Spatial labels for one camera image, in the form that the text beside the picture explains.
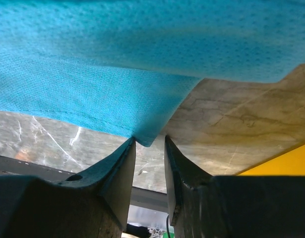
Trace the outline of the teal t shirt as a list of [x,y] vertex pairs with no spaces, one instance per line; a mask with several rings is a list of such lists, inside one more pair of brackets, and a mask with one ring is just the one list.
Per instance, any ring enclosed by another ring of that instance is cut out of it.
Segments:
[[0,0],[0,111],[150,146],[204,78],[305,62],[305,0]]

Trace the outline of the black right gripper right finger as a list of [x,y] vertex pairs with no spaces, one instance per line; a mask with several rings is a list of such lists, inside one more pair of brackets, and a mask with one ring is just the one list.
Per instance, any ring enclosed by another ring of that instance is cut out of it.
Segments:
[[305,238],[305,176],[212,176],[165,137],[177,238]]

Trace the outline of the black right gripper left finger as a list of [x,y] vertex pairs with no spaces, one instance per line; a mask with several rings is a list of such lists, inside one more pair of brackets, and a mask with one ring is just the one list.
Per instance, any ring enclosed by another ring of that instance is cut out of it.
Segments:
[[58,182],[0,176],[0,238],[119,238],[126,229],[136,143]]

